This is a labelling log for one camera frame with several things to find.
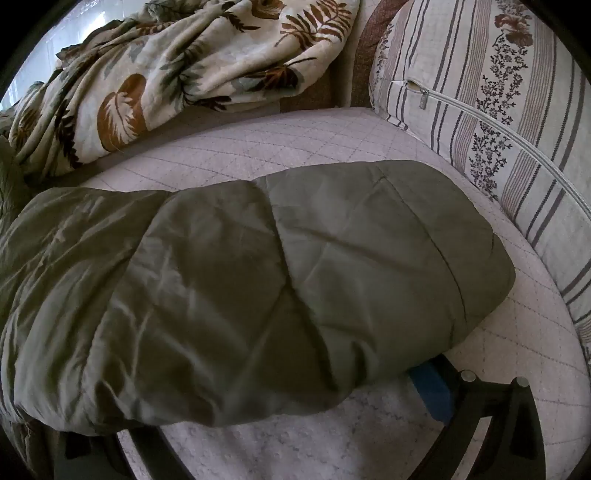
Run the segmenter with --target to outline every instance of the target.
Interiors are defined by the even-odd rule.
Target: zipper
[[[399,82],[396,80],[391,83],[399,84]],[[419,103],[419,108],[421,110],[427,109],[427,101],[429,97],[433,97],[435,100],[439,102],[443,102],[448,105],[454,106],[463,111],[464,113],[467,113],[468,115],[475,117],[476,119],[488,124],[490,127],[497,129],[506,137],[513,140],[513,142],[518,144],[540,166],[544,167],[550,173],[550,175],[554,177],[556,182],[558,182],[560,186],[573,198],[573,200],[577,203],[577,205],[579,205],[583,213],[585,213],[587,218],[591,221],[591,206],[589,206],[587,200],[585,200],[585,198],[576,189],[572,182],[564,175],[564,173],[562,173],[562,171],[560,171],[560,169],[556,165],[554,165],[554,163],[546,155],[544,155],[542,151],[540,151],[536,146],[532,145],[532,143],[527,141],[524,137],[517,134],[511,128],[507,127],[505,124],[499,122],[496,118],[493,118],[490,115],[481,112],[480,110],[466,103],[460,102],[455,98],[451,98],[447,95],[443,95],[442,93],[435,92],[434,90],[425,88],[413,79],[405,80],[404,86],[410,92],[420,93],[421,101]]]

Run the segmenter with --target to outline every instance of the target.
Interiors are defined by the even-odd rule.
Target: floral blanket
[[[8,134],[24,174],[59,176],[187,105],[254,108],[312,85],[339,54],[359,0],[152,0],[62,50]]]

